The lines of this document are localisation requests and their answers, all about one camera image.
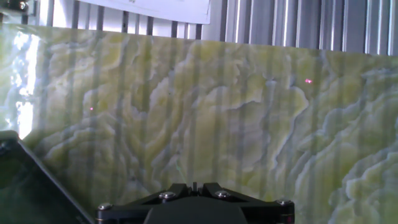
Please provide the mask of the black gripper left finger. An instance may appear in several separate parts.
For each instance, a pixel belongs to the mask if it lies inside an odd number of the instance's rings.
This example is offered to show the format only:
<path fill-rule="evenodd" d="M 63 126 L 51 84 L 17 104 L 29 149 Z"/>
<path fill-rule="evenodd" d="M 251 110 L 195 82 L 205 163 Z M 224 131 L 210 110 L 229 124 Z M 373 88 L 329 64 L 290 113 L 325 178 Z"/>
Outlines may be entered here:
<path fill-rule="evenodd" d="M 96 224 L 114 224 L 123 221 L 143 222 L 149 211 L 156 205 L 188 197 L 191 187 L 187 184 L 172 184 L 168 189 L 161 190 L 125 205 L 101 203 L 95 211 Z"/>

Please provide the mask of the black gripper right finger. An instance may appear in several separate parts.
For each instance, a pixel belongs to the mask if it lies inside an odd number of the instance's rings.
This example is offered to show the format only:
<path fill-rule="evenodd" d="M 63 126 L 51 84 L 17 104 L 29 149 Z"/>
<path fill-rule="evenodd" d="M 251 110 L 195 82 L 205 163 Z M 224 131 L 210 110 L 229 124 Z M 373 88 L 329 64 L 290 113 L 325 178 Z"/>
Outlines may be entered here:
<path fill-rule="evenodd" d="M 203 184 L 201 196 L 234 205 L 248 223 L 295 223 L 295 204 L 288 199 L 265 202 L 221 187 L 218 183 Z"/>

